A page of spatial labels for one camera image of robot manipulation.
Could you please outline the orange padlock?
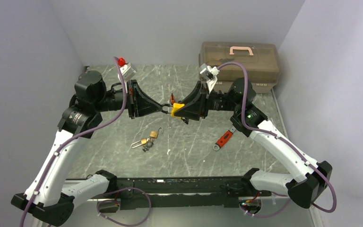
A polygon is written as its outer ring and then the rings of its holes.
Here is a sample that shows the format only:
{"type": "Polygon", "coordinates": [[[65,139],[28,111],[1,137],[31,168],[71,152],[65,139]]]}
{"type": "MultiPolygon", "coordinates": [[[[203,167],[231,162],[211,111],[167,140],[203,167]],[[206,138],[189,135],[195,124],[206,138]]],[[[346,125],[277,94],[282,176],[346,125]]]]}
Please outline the orange padlock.
{"type": "Polygon", "coordinates": [[[171,96],[170,96],[170,105],[173,105],[175,103],[175,97],[174,97],[174,94],[171,93],[171,96]]]}

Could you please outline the yellow padlock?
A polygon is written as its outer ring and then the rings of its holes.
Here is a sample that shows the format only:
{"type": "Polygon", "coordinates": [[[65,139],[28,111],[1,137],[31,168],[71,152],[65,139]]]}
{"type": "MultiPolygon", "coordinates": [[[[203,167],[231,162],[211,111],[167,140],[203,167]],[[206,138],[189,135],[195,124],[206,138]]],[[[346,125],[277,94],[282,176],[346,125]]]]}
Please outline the yellow padlock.
{"type": "Polygon", "coordinates": [[[184,107],[185,104],[174,103],[173,105],[170,105],[170,104],[164,104],[164,105],[169,105],[169,113],[168,114],[170,114],[170,116],[178,118],[178,119],[182,118],[180,116],[176,116],[175,114],[179,109],[184,107]]]}

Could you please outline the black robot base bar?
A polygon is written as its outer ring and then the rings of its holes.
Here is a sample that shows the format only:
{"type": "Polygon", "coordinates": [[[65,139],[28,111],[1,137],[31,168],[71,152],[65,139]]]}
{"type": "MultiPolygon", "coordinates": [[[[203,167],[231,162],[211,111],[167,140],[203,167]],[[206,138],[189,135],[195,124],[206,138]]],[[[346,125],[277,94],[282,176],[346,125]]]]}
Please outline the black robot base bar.
{"type": "Polygon", "coordinates": [[[240,176],[118,178],[117,188],[127,187],[135,187],[149,194],[206,193],[235,188],[237,192],[243,193],[241,198],[244,200],[250,200],[254,197],[254,193],[260,192],[245,185],[240,176]]]}

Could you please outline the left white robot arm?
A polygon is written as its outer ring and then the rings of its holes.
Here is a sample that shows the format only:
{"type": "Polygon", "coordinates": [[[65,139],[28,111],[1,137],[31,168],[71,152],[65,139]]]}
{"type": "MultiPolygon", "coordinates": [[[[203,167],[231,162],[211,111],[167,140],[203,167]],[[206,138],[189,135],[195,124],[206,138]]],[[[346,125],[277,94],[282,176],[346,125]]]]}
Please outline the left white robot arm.
{"type": "Polygon", "coordinates": [[[63,225],[76,207],[102,195],[112,198],[120,192],[117,177],[99,170],[90,178],[64,187],[78,151],[95,131],[104,128],[102,113],[128,110],[131,118],[161,112],[164,108],[139,88],[135,80],[127,80],[125,71],[118,75],[119,90],[108,90],[98,71],[83,73],[75,83],[75,94],[63,112],[55,139],[42,168],[24,193],[15,194],[11,204],[31,214],[50,227],[63,225]]]}

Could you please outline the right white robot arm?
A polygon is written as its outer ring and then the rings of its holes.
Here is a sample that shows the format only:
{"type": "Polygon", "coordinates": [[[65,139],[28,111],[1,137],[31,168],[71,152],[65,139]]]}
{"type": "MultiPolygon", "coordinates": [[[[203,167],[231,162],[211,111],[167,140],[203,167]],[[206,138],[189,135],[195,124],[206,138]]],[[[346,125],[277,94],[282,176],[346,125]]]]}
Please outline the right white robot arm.
{"type": "Polygon", "coordinates": [[[209,93],[207,89],[206,83],[198,81],[186,98],[173,103],[171,116],[188,123],[204,119],[210,110],[232,111],[232,126],[259,143],[288,170],[287,174],[275,174],[252,168],[242,177],[242,192],[247,196],[258,191],[275,192],[287,195],[302,208],[314,205],[330,184],[331,164],[309,157],[280,134],[273,122],[252,103],[256,93],[251,84],[245,87],[243,78],[236,79],[226,93],[209,93]]]}

